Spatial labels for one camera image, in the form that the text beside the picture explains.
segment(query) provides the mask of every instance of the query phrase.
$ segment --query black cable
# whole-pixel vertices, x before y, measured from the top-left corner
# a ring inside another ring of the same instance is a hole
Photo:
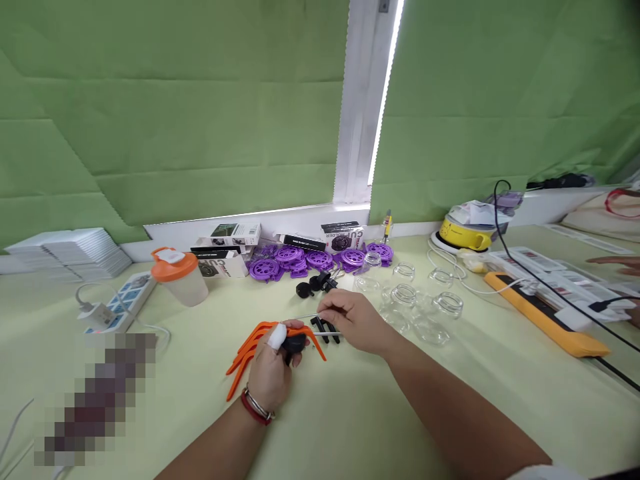
[[[525,270],[528,274],[530,274],[533,278],[535,278],[536,280],[538,280],[540,283],[542,283],[544,286],[546,286],[546,288],[550,289],[552,292],[554,292],[554,294],[556,294],[558,297],[562,298],[562,300],[564,300],[565,302],[567,302],[570,306],[572,306],[574,309],[578,310],[578,312],[582,313],[584,316],[586,316],[588,319],[590,319],[592,322],[594,322],[596,325],[599,325],[600,327],[602,327],[604,330],[606,330],[607,332],[609,332],[610,334],[612,334],[614,337],[616,337],[618,340],[620,340],[623,343],[626,343],[628,346],[630,346],[632,349],[636,350],[636,352],[640,353],[640,348],[636,347],[634,344],[632,344],[631,342],[629,342],[628,340],[622,338],[620,335],[618,335],[616,332],[614,332],[613,330],[611,330],[610,328],[604,326],[604,324],[602,324],[602,322],[596,320],[595,318],[593,318],[592,316],[590,316],[588,313],[580,310],[580,308],[574,304],[572,304],[572,302],[570,302],[569,300],[567,300],[566,298],[564,298],[564,296],[558,292],[556,292],[556,290],[550,286],[547,282],[545,282],[544,280],[540,279],[538,276],[536,276],[536,274],[532,273],[528,268],[526,268],[524,265],[522,265],[522,263],[520,263],[518,260],[516,260],[515,258],[513,258],[509,252],[509,249],[507,248],[507,244],[504,240],[504,238],[502,238],[502,232],[500,232],[500,226],[498,224],[498,185],[500,185],[501,182],[505,182],[508,186],[509,186],[509,190],[511,190],[511,184],[507,181],[507,180],[503,180],[500,179],[495,183],[495,186],[493,187],[493,204],[494,204],[494,209],[493,209],[493,214],[494,214],[494,218],[495,218],[495,227],[497,229],[498,232],[498,237],[500,238],[500,242],[502,242],[502,246],[505,249],[505,252],[507,254],[507,256],[513,260],[514,262],[516,262],[516,264],[518,264],[523,270]]]
[[[601,312],[602,310],[605,310],[610,303],[613,303],[615,301],[618,300],[640,300],[640,297],[618,297],[618,298],[614,298],[611,300],[603,300],[602,302],[595,302],[590,304],[589,308],[591,310],[593,310],[594,312]]]
[[[604,358],[602,358],[602,357],[593,357],[593,359],[598,361],[598,362],[600,362],[600,363],[602,363],[602,365],[604,365],[606,368],[608,368],[609,370],[614,372],[618,377],[620,377],[622,380],[624,380],[626,383],[628,383],[630,387],[633,387],[636,390],[638,390],[638,392],[640,392],[640,385],[638,385],[636,382],[631,380],[628,376],[626,376],[624,373],[622,373],[620,370],[618,370],[616,367],[614,367],[608,361],[604,360]]]
[[[636,347],[634,344],[628,342],[627,340],[622,338],[620,335],[618,335],[616,332],[614,332],[610,328],[605,327],[601,322],[599,322],[598,320],[596,320],[595,318],[593,318],[592,316],[590,316],[586,312],[583,312],[582,310],[580,310],[580,308],[578,308],[576,305],[572,304],[572,302],[570,302],[569,300],[564,298],[564,296],[562,296],[560,293],[556,292],[556,290],[554,288],[552,288],[548,283],[546,283],[544,280],[538,278],[538,276],[536,276],[536,274],[532,273],[528,268],[526,268],[524,265],[522,265],[522,263],[520,263],[518,260],[516,260],[515,258],[513,258],[511,256],[511,254],[509,253],[509,249],[507,248],[507,244],[506,244],[504,238],[502,238],[502,232],[500,232],[500,226],[498,224],[498,185],[500,185],[501,182],[505,182],[509,186],[509,190],[511,190],[511,184],[507,180],[500,179],[495,183],[495,185],[493,186],[493,206],[494,206],[493,214],[494,214],[494,220],[495,220],[495,228],[496,228],[496,230],[498,232],[498,237],[500,237],[500,242],[502,243],[502,246],[505,249],[505,252],[506,252],[507,256],[511,260],[516,262],[516,264],[518,264],[522,269],[524,269],[526,272],[528,272],[528,274],[530,274],[533,278],[535,278],[540,283],[542,283],[544,286],[546,286],[548,289],[550,289],[552,292],[554,292],[558,297],[562,298],[562,300],[564,300],[566,303],[568,303],[574,309],[578,310],[578,312],[582,313],[584,316],[589,318],[592,322],[596,323],[597,325],[600,325],[600,327],[604,328],[604,330],[608,331],[610,334],[612,334],[618,340],[626,343],[628,346],[630,346],[632,349],[636,350],[637,352],[640,352],[640,349],[638,347]],[[622,381],[626,382],[626,384],[628,384],[630,387],[634,388],[635,390],[637,390],[640,393],[640,385],[638,385],[636,382],[631,380],[628,376],[626,376],[624,373],[622,373],[620,370],[618,370],[616,367],[614,367],[608,361],[604,360],[602,357],[593,357],[593,358],[594,358],[594,360],[600,362],[604,367],[606,367],[610,371],[612,371],[614,374],[616,374]]]

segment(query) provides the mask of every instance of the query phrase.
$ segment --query stack of white boxes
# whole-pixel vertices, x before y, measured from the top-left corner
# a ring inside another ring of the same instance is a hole
[[[114,278],[131,264],[102,228],[44,232],[5,250],[26,267],[62,282]]]

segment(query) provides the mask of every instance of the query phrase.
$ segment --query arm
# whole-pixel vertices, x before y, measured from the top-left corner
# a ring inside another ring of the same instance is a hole
[[[286,326],[300,328],[301,321],[288,320]],[[267,345],[273,329],[265,334],[253,359],[248,388],[251,396],[269,412],[274,412],[289,395],[291,369],[283,352]],[[302,355],[293,356],[292,365]],[[256,421],[238,397],[233,404],[178,455],[156,480],[241,480],[244,479],[266,436],[267,428]]]
[[[478,392],[406,340],[359,293],[334,289],[318,306],[359,350],[380,355],[446,460],[462,478],[504,480],[551,459]]]

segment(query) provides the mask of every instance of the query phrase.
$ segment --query hand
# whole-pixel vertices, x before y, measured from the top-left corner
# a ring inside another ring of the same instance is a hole
[[[358,350],[384,357],[404,340],[362,293],[333,289],[320,302],[317,311],[320,318],[340,330]]]
[[[283,322],[290,328],[302,328],[304,323],[300,320],[287,320]],[[283,349],[274,350],[267,345],[273,329],[266,332],[256,348],[255,358],[249,372],[249,392],[264,410],[275,412],[289,396],[291,384],[291,369],[285,365],[287,352]],[[302,360],[301,353],[293,354],[291,365],[297,367]]]
[[[599,265],[604,263],[619,263],[620,265],[628,267],[619,269],[619,273],[640,277],[640,257],[598,257],[587,260],[587,262],[598,263]]]

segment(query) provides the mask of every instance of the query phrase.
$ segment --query red bracelet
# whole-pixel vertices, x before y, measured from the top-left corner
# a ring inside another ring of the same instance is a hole
[[[240,398],[242,399],[242,404],[245,406],[245,408],[251,414],[251,416],[254,418],[254,420],[256,420],[256,422],[262,423],[262,425],[268,425],[268,424],[271,423],[271,419],[267,420],[262,415],[260,415],[258,412],[256,412],[256,410],[253,409],[253,407],[249,403],[249,400],[247,400],[247,390],[246,389],[243,390],[242,394],[240,395]]]

